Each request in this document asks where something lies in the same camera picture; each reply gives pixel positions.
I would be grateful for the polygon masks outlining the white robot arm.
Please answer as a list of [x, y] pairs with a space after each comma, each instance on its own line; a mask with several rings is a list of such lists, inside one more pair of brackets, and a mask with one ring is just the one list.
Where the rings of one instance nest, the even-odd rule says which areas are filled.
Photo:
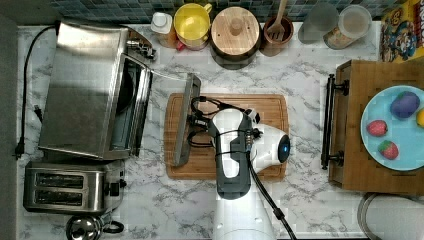
[[211, 137], [215, 150], [216, 210], [212, 240], [276, 240], [272, 208], [291, 240], [298, 240], [282, 210], [261, 183], [258, 173], [285, 163], [289, 135], [260, 122], [252, 109], [243, 109], [205, 96], [191, 100], [189, 121]]

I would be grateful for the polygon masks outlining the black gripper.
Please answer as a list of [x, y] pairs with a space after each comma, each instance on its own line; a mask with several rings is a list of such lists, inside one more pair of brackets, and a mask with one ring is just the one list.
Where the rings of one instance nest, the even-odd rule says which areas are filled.
[[204, 113], [197, 108], [198, 102], [206, 102], [208, 100], [205, 96], [198, 96], [191, 99], [190, 107], [192, 114], [188, 116], [188, 122], [193, 127], [198, 127], [198, 130], [192, 130], [187, 137], [188, 144], [191, 147], [195, 148], [209, 148], [213, 146], [213, 143], [209, 141], [208, 143], [195, 142], [193, 138], [198, 133], [207, 133], [208, 132], [208, 123], [209, 118], [204, 116]]

